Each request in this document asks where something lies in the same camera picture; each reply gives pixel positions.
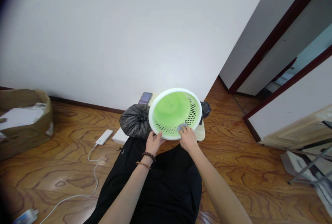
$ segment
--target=brown door frame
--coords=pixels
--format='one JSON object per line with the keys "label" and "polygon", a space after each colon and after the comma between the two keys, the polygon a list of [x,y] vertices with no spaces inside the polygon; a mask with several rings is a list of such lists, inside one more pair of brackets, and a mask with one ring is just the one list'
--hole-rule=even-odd
{"label": "brown door frame", "polygon": [[256,142],[261,141],[259,135],[255,131],[254,127],[251,125],[249,118],[257,113],[260,109],[262,109],[267,104],[271,103],[276,97],[306,76],[309,72],[314,70],[317,66],[327,60],[329,57],[332,56],[332,45],[330,45],[323,53],[318,55],[313,61],[307,64],[303,69],[301,69],[297,74],[295,74],[290,80],[288,80],[285,84],[279,87],[274,93],[272,93],[267,99],[265,99],[261,104],[256,106],[252,109],[247,115],[243,117],[245,124],[247,125],[249,131],[251,132],[252,136],[256,140]]}
{"label": "brown door frame", "polygon": [[243,82],[248,78],[248,76],[253,72],[253,70],[258,66],[262,61],[262,58],[271,48],[277,43],[281,36],[286,32],[286,30],[291,26],[295,19],[300,15],[304,8],[309,4],[311,0],[295,0],[290,8],[287,10],[285,15],[281,18],[276,27],[272,30],[270,35],[264,41],[262,46],[253,56],[251,61],[241,72],[235,82],[228,89],[229,94],[235,94],[236,91],[240,88]]}

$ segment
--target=brown bracelet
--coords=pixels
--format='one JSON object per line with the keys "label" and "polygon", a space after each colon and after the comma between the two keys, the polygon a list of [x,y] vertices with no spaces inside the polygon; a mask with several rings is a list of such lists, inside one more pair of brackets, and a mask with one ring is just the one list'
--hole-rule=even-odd
{"label": "brown bracelet", "polygon": [[137,164],[137,165],[142,164],[142,165],[144,165],[145,167],[147,167],[149,170],[151,170],[151,168],[150,168],[148,165],[146,165],[145,163],[141,163],[141,162],[137,161],[136,164]]}
{"label": "brown bracelet", "polygon": [[151,157],[152,158],[152,161],[153,162],[156,162],[156,158],[155,158],[155,156],[154,155],[152,155],[152,154],[150,154],[150,153],[148,153],[148,152],[143,152],[143,154],[142,154],[143,156],[145,156],[145,155],[147,155],[147,156],[149,156],[149,157]]}

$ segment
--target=white charging cable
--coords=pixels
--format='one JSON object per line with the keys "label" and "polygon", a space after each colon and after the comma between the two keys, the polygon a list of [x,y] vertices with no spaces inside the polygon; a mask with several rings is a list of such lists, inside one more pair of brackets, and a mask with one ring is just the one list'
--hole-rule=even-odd
{"label": "white charging cable", "polygon": [[69,199],[72,199],[72,198],[74,198],[74,197],[79,197],[79,196],[82,196],[82,197],[91,197],[91,196],[93,196],[93,194],[96,192],[97,187],[98,187],[98,179],[97,179],[97,175],[96,175],[95,170],[96,170],[96,168],[97,168],[97,166],[98,166],[98,164],[99,164],[99,162],[100,162],[101,159],[99,159],[99,160],[91,160],[91,159],[90,159],[90,154],[91,154],[91,152],[94,150],[94,148],[97,147],[97,145],[98,145],[98,144],[96,144],[96,145],[92,148],[92,150],[90,151],[90,153],[89,153],[89,155],[88,155],[88,157],[87,157],[87,159],[88,159],[89,161],[92,161],[92,162],[98,162],[97,165],[96,165],[96,167],[94,167],[94,169],[93,169],[94,178],[96,179],[96,182],[97,182],[96,188],[94,189],[93,193],[92,193],[91,195],[74,195],[74,196],[68,197],[68,198],[66,198],[66,199],[63,199],[61,202],[59,202],[57,205],[55,205],[55,207],[52,209],[52,211],[51,211],[51,212],[45,217],[45,219],[43,219],[43,221],[42,221],[40,224],[42,224],[42,223],[43,223],[43,222],[44,222],[44,221],[45,221],[45,220],[51,215],[51,213],[53,213],[53,211],[56,209],[56,207],[59,206],[59,204],[63,203],[64,201],[67,201],[67,200],[69,200]]}

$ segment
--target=black pants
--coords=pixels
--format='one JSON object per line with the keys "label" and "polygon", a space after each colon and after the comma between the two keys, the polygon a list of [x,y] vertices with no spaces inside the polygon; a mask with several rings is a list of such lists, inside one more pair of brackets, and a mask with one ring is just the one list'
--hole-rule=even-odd
{"label": "black pants", "polygon": [[[116,199],[136,161],[142,159],[146,140],[129,138],[109,173],[96,208],[85,224],[98,223]],[[202,179],[180,145],[156,156],[138,199],[131,223],[195,223],[198,215]]]}

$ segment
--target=tied garbage bag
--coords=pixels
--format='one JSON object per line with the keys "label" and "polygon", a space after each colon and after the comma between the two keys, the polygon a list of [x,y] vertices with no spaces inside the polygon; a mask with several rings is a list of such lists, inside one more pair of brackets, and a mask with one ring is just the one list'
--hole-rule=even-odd
{"label": "tied garbage bag", "polygon": [[132,105],[120,117],[123,132],[130,137],[147,139],[152,131],[149,124],[148,105]]}
{"label": "tied garbage bag", "polygon": [[202,125],[203,118],[208,117],[211,112],[211,107],[208,102],[201,102],[201,105],[202,105],[202,117],[201,117],[200,125]]}

